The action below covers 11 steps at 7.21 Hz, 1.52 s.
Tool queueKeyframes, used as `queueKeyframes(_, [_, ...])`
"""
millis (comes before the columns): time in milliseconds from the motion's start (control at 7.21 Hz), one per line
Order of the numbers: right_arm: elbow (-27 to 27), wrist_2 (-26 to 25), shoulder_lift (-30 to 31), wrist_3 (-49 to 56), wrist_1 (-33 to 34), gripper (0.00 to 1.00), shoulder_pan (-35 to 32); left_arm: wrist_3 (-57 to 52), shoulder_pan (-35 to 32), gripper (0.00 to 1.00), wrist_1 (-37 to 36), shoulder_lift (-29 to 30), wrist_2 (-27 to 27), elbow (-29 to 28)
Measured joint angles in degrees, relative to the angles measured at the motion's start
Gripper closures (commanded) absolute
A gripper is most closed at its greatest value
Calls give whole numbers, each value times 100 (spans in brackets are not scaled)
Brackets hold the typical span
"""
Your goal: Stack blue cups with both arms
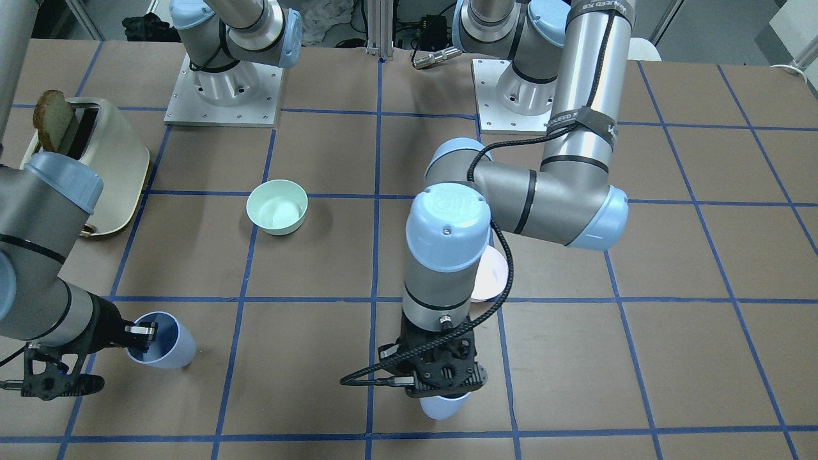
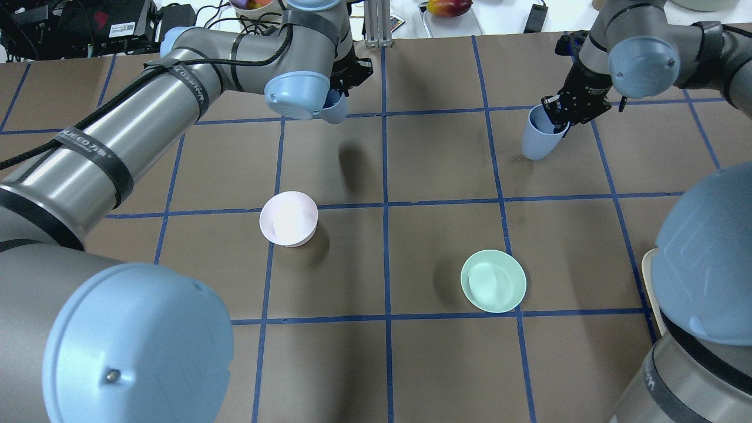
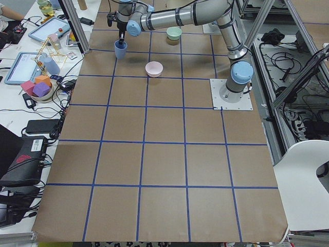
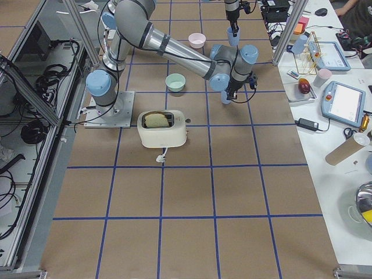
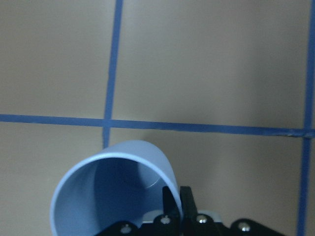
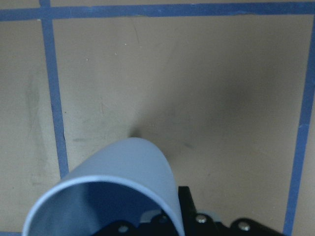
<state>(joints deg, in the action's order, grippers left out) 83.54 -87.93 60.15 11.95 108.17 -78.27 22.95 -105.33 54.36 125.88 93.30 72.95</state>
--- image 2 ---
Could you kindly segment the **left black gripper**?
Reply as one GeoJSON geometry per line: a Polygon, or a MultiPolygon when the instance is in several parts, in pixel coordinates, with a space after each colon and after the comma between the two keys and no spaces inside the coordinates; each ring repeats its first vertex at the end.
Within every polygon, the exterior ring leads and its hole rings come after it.
{"type": "Polygon", "coordinates": [[[350,95],[350,89],[357,88],[374,74],[372,60],[361,58],[350,45],[347,53],[341,53],[341,45],[335,47],[335,61],[328,78],[328,90],[344,96],[350,95]]]}

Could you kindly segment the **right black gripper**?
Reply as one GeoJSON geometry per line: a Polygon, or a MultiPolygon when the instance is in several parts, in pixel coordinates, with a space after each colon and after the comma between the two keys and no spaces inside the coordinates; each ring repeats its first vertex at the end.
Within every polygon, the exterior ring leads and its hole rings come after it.
{"type": "Polygon", "coordinates": [[[566,137],[572,125],[588,123],[612,108],[607,98],[612,86],[609,74],[594,72],[576,61],[557,94],[542,98],[540,128],[566,137]]]}

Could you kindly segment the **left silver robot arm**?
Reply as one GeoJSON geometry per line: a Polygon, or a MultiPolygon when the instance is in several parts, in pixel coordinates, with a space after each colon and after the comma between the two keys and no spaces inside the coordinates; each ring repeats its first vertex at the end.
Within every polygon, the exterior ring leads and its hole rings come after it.
{"type": "Polygon", "coordinates": [[[226,91],[339,123],[369,67],[344,1],[288,1],[271,35],[170,29],[135,81],[3,180],[2,421],[215,421],[234,353],[223,300],[83,239],[226,91]]]}

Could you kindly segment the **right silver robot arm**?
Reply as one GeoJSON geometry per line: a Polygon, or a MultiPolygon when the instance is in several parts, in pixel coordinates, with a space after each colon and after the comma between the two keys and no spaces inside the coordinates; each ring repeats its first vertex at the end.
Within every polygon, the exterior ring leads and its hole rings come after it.
{"type": "MultiPolygon", "coordinates": [[[[606,1],[588,31],[563,36],[556,53],[573,65],[542,99],[545,122],[565,132],[609,110],[607,94],[642,99],[679,89],[714,89],[750,116],[750,32],[721,22],[668,21],[663,1],[606,1]]],[[[750,421],[750,162],[716,168],[677,148],[648,147],[687,136],[686,118],[660,113],[667,129],[634,124],[642,165],[618,166],[667,188],[689,178],[643,257],[642,276],[661,336],[604,422],[750,421]]]]}

